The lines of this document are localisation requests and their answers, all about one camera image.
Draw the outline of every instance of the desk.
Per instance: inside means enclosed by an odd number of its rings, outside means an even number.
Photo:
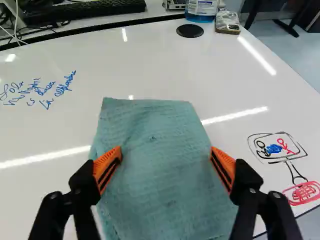
[[[92,17],[92,18],[84,18],[79,20],[72,20],[70,24],[59,27],[55,29],[56,32],[66,32],[70,30],[75,29],[83,29],[83,28],[89,28],[94,26],[100,26],[100,25],[108,25],[108,24],[114,24],[114,23],[124,23],[128,21],[134,21],[134,20],[148,20],[151,18],[159,18],[163,17],[165,20],[166,17],[167,20],[170,19],[170,17],[175,16],[175,18],[184,18],[185,13],[182,10],[166,10],[162,6],[161,0],[145,0],[146,3],[146,11],[145,12],[139,12],[139,13],[130,13],[130,14],[119,14],[119,15],[110,15],[110,16],[101,16],[101,17]],[[226,5],[223,0],[219,1],[219,8],[224,8]],[[39,36],[44,36],[52,34],[52,31],[41,31],[41,32],[35,32],[30,33],[28,35],[23,36],[23,40],[25,39],[31,39]],[[7,44],[8,40],[1,40],[3,37],[7,37],[8,35],[3,32],[0,35],[0,46]]]
[[[284,164],[257,160],[248,137],[290,133],[308,153],[295,167],[310,181],[319,181],[320,95],[244,28],[235,36],[215,33],[213,23],[202,23],[201,37],[183,38],[176,28],[185,23],[178,19],[101,30],[0,52],[2,89],[35,78],[62,83],[76,70],[72,91],[55,98],[48,110],[39,102],[28,106],[36,93],[15,105],[3,105],[2,98],[2,239],[26,239],[42,197],[69,191],[68,179],[87,160],[103,97],[191,102],[212,145],[247,160],[264,178],[263,192],[291,186],[290,173]],[[44,98],[53,96],[51,90]],[[292,209],[297,216],[318,204]],[[263,230],[258,221],[255,233]],[[76,239],[72,222],[65,234]]]

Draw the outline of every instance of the black round disk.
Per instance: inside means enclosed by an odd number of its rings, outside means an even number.
[[[197,38],[204,34],[202,27],[194,24],[184,24],[176,29],[176,33],[185,38]]]

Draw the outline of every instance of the folded towel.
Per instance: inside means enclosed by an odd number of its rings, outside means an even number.
[[[89,158],[115,146],[123,161],[97,204],[107,240],[229,238],[237,207],[189,102],[105,98]]]

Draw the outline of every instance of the floor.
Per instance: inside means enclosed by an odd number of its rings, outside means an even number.
[[[291,36],[272,20],[264,20],[255,22],[249,31],[320,93],[320,33],[309,33],[299,26],[294,29],[300,37]]]
[[[320,93],[320,33],[308,33],[298,26],[294,29],[300,37],[289,35],[272,20],[264,20],[255,22],[249,31]],[[320,240],[319,218],[320,207],[297,219],[304,240]],[[267,236],[256,239],[266,240]]]

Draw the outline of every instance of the white cable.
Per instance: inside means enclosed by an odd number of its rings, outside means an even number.
[[[17,40],[17,24],[18,24],[18,10],[19,10],[19,6],[18,6],[18,0],[15,0],[15,21],[14,21],[14,36],[15,36],[15,39]]]
[[[20,40],[19,38],[16,38],[14,35],[12,35],[10,32],[8,32],[7,30],[5,30],[1,25],[0,28],[2,28],[3,31],[5,31],[10,37],[12,37],[13,39],[16,39],[18,42],[22,42],[24,44],[28,44],[25,41]]]

